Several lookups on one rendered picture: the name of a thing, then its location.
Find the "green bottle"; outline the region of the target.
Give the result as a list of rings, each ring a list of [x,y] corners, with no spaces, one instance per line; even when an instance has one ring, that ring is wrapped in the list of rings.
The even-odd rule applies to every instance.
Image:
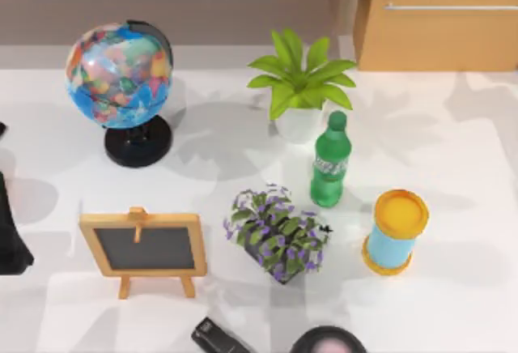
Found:
[[[316,140],[310,196],[320,207],[333,207],[342,196],[343,181],[352,151],[346,125],[346,114],[339,110],[333,111],[329,115],[325,132]]]

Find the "purple flowers in black pot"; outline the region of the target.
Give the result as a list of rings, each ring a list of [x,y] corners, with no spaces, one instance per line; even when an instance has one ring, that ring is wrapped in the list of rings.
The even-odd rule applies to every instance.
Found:
[[[239,192],[223,227],[228,240],[281,284],[318,271],[333,232],[316,212],[297,210],[289,189],[275,183],[261,191]]]

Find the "green plant in white pot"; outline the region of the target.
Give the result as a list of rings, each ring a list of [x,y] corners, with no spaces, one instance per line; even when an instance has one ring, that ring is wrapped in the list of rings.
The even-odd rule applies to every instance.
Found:
[[[356,84],[346,72],[357,64],[350,59],[330,59],[327,36],[308,49],[290,28],[273,30],[271,39],[275,53],[248,64],[261,73],[247,87],[270,89],[268,115],[278,134],[290,143],[305,144],[316,134],[327,103],[352,109],[346,89]]]

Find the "wooden framed blackboard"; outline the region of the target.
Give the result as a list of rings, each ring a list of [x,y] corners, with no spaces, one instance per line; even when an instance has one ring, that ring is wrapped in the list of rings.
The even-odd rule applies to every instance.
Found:
[[[102,275],[118,277],[118,298],[130,293],[132,278],[179,278],[186,297],[193,279],[207,275],[200,216],[150,214],[132,207],[124,214],[81,214],[79,227]]]

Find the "blue and yellow can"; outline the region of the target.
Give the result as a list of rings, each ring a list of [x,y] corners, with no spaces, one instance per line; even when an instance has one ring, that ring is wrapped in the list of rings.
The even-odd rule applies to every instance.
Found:
[[[365,264],[375,273],[400,274],[412,258],[414,243],[424,231],[429,210],[415,193],[391,189],[374,206],[374,225],[363,241]]]

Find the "multicoloured globe on black stand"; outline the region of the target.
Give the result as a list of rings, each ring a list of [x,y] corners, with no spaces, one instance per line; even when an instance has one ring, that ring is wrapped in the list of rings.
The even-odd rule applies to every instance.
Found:
[[[68,94],[104,129],[104,149],[114,163],[143,168],[168,153],[172,129],[159,112],[169,97],[172,71],[169,39],[146,21],[101,25],[71,48]]]

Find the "wooden open shelf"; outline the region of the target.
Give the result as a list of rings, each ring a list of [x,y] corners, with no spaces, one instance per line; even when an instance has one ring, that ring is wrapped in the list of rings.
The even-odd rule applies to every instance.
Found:
[[[84,32],[147,21],[176,45],[261,45],[272,30],[347,34],[358,0],[0,0],[0,45],[70,45]]]

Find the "black stapler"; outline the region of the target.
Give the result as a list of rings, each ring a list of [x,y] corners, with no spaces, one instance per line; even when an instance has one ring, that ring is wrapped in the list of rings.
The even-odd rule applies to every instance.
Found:
[[[209,317],[205,317],[194,328],[191,339],[205,353],[254,353],[238,338],[223,330]]]

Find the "wooden cupboard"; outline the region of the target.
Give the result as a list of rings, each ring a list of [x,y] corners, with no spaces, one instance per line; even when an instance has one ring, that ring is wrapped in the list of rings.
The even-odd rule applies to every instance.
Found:
[[[518,69],[518,0],[359,0],[365,71]]]

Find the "wooden drawer front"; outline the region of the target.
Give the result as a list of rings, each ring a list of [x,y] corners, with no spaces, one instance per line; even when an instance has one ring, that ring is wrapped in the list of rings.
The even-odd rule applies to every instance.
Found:
[[[369,71],[509,71],[518,68],[518,11],[388,11],[359,6],[354,45]]]

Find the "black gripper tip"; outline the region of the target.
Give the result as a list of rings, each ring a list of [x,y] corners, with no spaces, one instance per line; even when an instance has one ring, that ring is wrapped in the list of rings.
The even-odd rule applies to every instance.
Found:
[[[15,226],[5,178],[0,171],[0,275],[21,275],[33,262],[32,253]]]

